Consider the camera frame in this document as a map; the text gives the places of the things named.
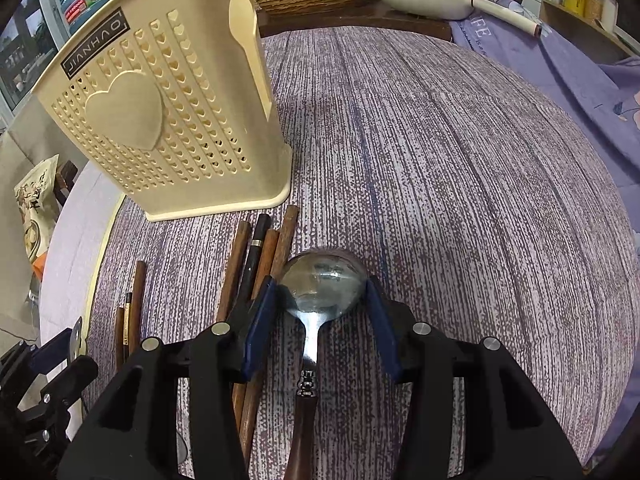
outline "beige package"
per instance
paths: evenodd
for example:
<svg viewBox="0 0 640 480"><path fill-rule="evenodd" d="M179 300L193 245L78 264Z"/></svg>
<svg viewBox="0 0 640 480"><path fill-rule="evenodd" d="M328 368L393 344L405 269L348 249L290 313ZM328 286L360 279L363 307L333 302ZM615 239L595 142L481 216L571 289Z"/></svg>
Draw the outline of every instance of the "beige package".
<svg viewBox="0 0 640 480"><path fill-rule="evenodd" d="M110 0L33 92L149 220L289 194L291 149L251 0Z"/></svg>
<svg viewBox="0 0 640 480"><path fill-rule="evenodd" d="M57 155L43 160L14 187L24 228L24 247L40 280L53 229L60 214L53 194L57 166Z"/></svg>

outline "round table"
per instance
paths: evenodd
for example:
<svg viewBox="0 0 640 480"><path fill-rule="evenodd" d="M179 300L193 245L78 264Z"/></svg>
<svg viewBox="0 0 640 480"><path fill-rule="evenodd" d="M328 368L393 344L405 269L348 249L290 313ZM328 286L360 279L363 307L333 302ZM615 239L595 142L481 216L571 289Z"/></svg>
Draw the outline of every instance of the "round table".
<svg viewBox="0 0 640 480"><path fill-rule="evenodd" d="M441 40L343 27L264 45L294 153L291 195L267 212L278 222L300 206L292 253L345 248L418 319L462 340L500 338L586 460L626 385L640 291L625 210L580 130L514 73ZM87 348L100 375L89 406L114 375L114 310L135 261L148 263L142 337L190 338L214 319L238 221L257 215L149 223L125 201L94 298ZM302 342L281 316L252 478L283 475ZM319 362L316 475L390 478L410 390L382 371L363 311L322 334ZM181 383L188 440L187 392ZM182 472L193 474L189 463Z"/></svg>

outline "wooden spoon handle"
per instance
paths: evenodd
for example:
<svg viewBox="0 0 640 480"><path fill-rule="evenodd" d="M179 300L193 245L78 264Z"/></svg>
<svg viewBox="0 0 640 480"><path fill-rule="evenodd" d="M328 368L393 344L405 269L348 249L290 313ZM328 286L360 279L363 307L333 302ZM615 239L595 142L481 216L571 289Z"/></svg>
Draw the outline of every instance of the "wooden spoon handle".
<svg viewBox="0 0 640 480"><path fill-rule="evenodd" d="M296 395L293 416L293 437L284 480L310 480L311 459L314 451L314 420L317 397Z"/></svg>

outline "metal screw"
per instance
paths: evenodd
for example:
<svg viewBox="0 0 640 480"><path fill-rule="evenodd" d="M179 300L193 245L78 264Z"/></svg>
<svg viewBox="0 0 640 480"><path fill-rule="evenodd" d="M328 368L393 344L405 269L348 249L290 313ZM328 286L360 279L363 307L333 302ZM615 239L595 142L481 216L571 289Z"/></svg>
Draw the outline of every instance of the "metal screw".
<svg viewBox="0 0 640 480"><path fill-rule="evenodd" d="M215 335L225 335L227 332L229 332L229 330L231 330L229 323L225 323L224 321L214 323L211 327L211 331Z"/></svg>
<svg viewBox="0 0 640 480"><path fill-rule="evenodd" d="M147 337L142 342L142 349L151 352L160 346L160 341L155 337Z"/></svg>
<svg viewBox="0 0 640 480"><path fill-rule="evenodd" d="M487 348L488 350L497 350L498 348L500 348L500 341L498 341L495 337L488 337L487 339L485 339L484 341L482 341L482 344L484 345L485 348Z"/></svg>
<svg viewBox="0 0 640 480"><path fill-rule="evenodd" d="M418 335L429 335L431 333L431 325L419 321L414 324L414 332Z"/></svg>

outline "purple cloth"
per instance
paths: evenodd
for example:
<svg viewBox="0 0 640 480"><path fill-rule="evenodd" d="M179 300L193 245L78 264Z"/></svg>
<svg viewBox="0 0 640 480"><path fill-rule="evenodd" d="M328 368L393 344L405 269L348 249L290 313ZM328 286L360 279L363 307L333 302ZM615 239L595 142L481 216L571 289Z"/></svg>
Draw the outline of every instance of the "purple cloth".
<svg viewBox="0 0 640 480"><path fill-rule="evenodd" d="M620 192L640 257L640 58L597 65L513 0L493 0L543 27L539 40L475 12L450 22L454 42L512 69L562 108L600 155ZM640 348L625 395L596 455L609 449L640 402Z"/></svg>

